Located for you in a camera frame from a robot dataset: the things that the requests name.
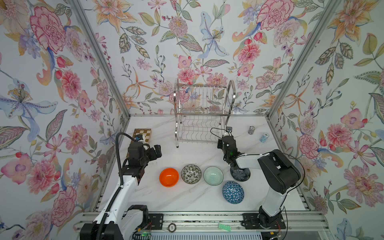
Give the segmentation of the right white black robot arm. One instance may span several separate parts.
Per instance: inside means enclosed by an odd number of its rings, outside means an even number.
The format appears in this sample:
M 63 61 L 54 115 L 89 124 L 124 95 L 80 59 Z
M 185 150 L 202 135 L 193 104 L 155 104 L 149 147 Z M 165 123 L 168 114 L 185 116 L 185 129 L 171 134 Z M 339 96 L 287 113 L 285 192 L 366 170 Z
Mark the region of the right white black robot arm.
M 259 208 L 258 219 L 265 226 L 275 222 L 281 216 L 287 193 L 294 189 L 302 178 L 300 171 L 279 149 L 264 154 L 240 153 L 235 138 L 230 135 L 219 138 L 218 149 L 223 151 L 224 161 L 232 169 L 256 169 L 263 172 L 269 184 L 269 191 Z

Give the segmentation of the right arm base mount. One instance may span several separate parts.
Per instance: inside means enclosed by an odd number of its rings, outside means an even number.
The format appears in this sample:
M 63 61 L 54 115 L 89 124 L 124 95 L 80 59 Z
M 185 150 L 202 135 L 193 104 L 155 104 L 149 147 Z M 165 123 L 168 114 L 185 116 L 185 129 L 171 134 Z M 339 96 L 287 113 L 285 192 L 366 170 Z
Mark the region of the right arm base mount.
M 263 213 L 244 213 L 242 217 L 241 225 L 246 230 L 284 230 L 287 228 L 282 213 L 274 217 Z

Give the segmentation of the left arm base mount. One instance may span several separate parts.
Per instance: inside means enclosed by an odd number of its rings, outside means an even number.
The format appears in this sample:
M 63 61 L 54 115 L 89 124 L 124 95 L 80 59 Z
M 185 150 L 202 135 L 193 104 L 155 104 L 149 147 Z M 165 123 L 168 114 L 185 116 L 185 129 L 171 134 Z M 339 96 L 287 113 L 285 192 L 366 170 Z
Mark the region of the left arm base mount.
M 139 232 L 146 229 L 161 230 L 164 214 L 150 214 L 146 205 L 132 205 L 123 215 L 123 230 L 126 233 Z

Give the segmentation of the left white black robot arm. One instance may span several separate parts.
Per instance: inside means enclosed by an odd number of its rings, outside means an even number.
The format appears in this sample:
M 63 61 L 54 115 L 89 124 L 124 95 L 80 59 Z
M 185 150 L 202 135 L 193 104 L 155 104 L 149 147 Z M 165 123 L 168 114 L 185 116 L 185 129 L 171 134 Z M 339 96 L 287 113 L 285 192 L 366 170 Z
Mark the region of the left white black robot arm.
M 129 203 L 148 163 L 162 157 L 161 146 L 150 147 L 143 134 L 132 137 L 126 133 L 118 133 L 116 147 L 119 147 L 120 136 L 128 137 L 132 142 L 128 147 L 128 157 L 123 163 L 117 150 L 118 184 L 95 220 L 81 228 L 81 240 L 136 240 L 137 234 L 152 224 L 146 205 L 130 206 Z

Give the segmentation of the chrome two-tier dish rack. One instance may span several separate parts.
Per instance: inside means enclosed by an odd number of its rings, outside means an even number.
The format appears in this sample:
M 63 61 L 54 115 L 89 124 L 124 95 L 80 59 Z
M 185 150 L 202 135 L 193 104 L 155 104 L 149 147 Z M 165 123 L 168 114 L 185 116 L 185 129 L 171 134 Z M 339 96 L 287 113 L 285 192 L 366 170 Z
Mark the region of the chrome two-tier dish rack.
M 236 94 L 232 80 L 226 86 L 176 81 L 172 95 L 176 147 L 180 143 L 217 143 L 226 132 Z

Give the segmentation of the black white patterned bowl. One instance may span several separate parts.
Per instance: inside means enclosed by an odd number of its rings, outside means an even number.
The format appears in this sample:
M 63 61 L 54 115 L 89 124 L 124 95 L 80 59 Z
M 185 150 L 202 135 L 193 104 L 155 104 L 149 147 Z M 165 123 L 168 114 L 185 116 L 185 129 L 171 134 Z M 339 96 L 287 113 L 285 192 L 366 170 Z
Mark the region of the black white patterned bowl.
M 198 183 L 202 177 L 202 171 L 197 165 L 189 164 L 181 171 L 182 180 L 190 185 Z

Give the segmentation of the orange plastic bowl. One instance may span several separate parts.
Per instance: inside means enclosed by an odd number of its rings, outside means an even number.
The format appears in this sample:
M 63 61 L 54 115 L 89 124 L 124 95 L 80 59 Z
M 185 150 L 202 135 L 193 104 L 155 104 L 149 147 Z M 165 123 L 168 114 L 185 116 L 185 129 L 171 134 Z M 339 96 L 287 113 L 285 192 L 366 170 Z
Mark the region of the orange plastic bowl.
M 167 168 L 160 173 L 159 181 L 162 186 L 171 188 L 178 183 L 179 178 L 179 172 L 176 169 Z

